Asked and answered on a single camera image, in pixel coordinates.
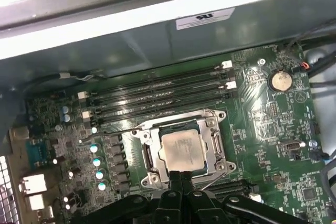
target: white sticker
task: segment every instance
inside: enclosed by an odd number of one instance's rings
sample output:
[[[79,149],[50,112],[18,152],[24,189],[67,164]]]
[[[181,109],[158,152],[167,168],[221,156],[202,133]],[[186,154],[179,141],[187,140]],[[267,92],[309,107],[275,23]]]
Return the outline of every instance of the white sticker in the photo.
[[[229,19],[235,8],[217,10],[215,12],[199,14],[192,17],[180,18],[176,20],[176,29],[182,30],[194,26],[201,26],[217,21]]]

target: ventilation grille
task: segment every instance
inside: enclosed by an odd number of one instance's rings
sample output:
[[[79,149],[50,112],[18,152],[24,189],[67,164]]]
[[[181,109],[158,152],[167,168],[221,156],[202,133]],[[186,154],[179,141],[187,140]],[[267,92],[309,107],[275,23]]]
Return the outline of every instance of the ventilation grille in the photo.
[[[19,216],[14,201],[7,161],[4,156],[0,156],[0,223],[11,222],[19,224]]]

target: wire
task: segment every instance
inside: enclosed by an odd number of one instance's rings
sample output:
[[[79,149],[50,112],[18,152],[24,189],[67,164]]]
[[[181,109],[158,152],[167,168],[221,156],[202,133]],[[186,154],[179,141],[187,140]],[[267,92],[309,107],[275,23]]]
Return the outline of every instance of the wire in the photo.
[[[37,78],[37,79],[27,83],[25,85],[25,87],[22,88],[22,93],[26,94],[32,88],[34,88],[38,85],[41,85],[45,82],[48,82],[48,81],[59,80],[59,79],[70,79],[70,78],[73,78],[73,79],[76,79],[76,80],[79,80],[79,81],[89,81],[89,80],[91,80],[92,78],[95,78],[95,77],[97,77],[97,76],[95,76],[94,74],[88,74],[84,77],[79,77],[77,75],[72,75],[72,74],[67,73],[67,72],[50,74],[48,76],[43,76],[43,77]]]
[[[325,88],[325,87],[332,87],[332,86],[336,86],[336,80],[310,83],[311,88]]]
[[[83,78],[80,78],[80,77],[75,77],[76,80],[79,80],[79,81],[88,81],[88,80],[91,80],[92,78],[94,78],[95,75],[94,74],[88,74],[87,76],[83,77]]]
[[[298,64],[302,65],[303,61],[299,58],[296,58],[295,56],[292,55],[291,53],[291,47],[294,44],[297,44],[298,42],[300,42],[301,40],[307,38],[308,36],[310,36],[311,34],[313,34],[314,32],[321,30],[323,28],[329,27],[331,25],[336,24],[336,18],[333,18],[331,20],[328,20],[324,23],[319,24],[318,26],[315,26],[301,34],[299,34],[297,37],[295,37],[294,39],[292,39],[287,46],[285,47],[285,52],[287,53],[288,57],[291,58],[292,60],[294,60],[295,62],[297,62]]]
[[[313,28],[311,28],[311,29],[309,29],[309,30],[307,30],[307,31],[305,31],[305,32],[303,32],[303,33],[301,33],[301,34],[299,34],[297,37],[295,37],[293,40],[291,40],[291,41],[289,42],[289,44],[288,44],[288,45],[286,46],[286,48],[285,48],[285,51],[289,51],[290,48],[291,48],[294,44],[298,43],[299,41],[303,40],[304,38],[307,38],[308,36],[310,36],[310,35],[313,34],[314,32],[316,32],[316,31],[318,31],[318,30],[321,30],[321,29],[323,29],[323,28],[329,27],[329,26],[334,25],[334,24],[336,24],[336,18],[333,18],[333,19],[330,19],[330,20],[328,20],[328,21],[326,21],[326,22],[323,22],[323,23],[321,23],[320,25],[315,26],[315,27],[313,27]]]
[[[328,54],[327,56],[319,59],[308,71],[308,77],[312,78],[326,69],[332,67],[336,63],[336,51]]]
[[[332,161],[326,164],[326,166],[321,170],[321,173],[320,173],[322,188],[325,191],[325,193],[329,196],[334,206],[336,206],[336,196],[331,190],[329,180],[328,180],[328,172],[334,169],[335,167],[336,167],[336,159],[333,159]]]
[[[329,178],[329,186],[333,187],[336,184],[336,175]]]

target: solid capacitor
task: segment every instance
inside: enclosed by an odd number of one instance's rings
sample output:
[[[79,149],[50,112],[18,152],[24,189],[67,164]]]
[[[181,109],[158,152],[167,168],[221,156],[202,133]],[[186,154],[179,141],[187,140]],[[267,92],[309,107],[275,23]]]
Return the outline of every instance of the solid capacitor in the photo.
[[[100,147],[100,144],[98,144],[98,143],[92,144],[90,146],[90,152],[96,153],[98,151],[99,147]]]
[[[61,110],[63,114],[68,114],[70,112],[70,108],[68,106],[63,106]]]
[[[105,174],[105,169],[99,169],[96,172],[96,178],[97,179],[103,179],[104,178],[104,174]]]
[[[70,116],[69,114],[65,114],[65,115],[63,116],[63,121],[66,122],[66,123],[70,122],[71,119],[72,119],[72,118],[71,118],[71,116]]]
[[[95,167],[98,167],[98,166],[100,166],[100,164],[101,164],[101,161],[102,161],[102,158],[101,157],[96,157],[94,160],[93,160],[93,165],[95,166]]]
[[[101,182],[98,184],[98,189],[101,191],[105,191],[106,189],[106,184],[104,182]]]

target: screw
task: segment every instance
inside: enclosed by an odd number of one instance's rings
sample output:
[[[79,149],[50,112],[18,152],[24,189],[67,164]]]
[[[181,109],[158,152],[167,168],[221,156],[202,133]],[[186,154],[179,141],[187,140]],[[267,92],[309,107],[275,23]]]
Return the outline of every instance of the screw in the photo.
[[[234,203],[239,202],[239,199],[237,197],[230,197],[229,200]]]
[[[154,183],[156,183],[156,182],[158,182],[159,181],[159,177],[158,177],[158,175],[152,175],[151,176],[152,177],[152,181],[154,182]]]
[[[319,145],[316,140],[310,140],[308,144],[311,148],[316,148]]]
[[[224,164],[223,163],[217,163],[217,165],[216,165],[216,169],[217,170],[224,170]]]
[[[261,58],[261,59],[258,60],[258,65],[263,66],[265,64],[266,64],[266,60],[265,59]]]
[[[195,196],[195,197],[200,197],[200,196],[202,196],[202,192],[200,192],[200,191],[195,191],[195,192],[194,192],[194,196]]]
[[[209,120],[207,121],[207,124],[208,124],[209,127],[212,127],[212,126],[215,126],[216,122],[215,122],[215,120],[213,120],[213,119],[209,119]]]

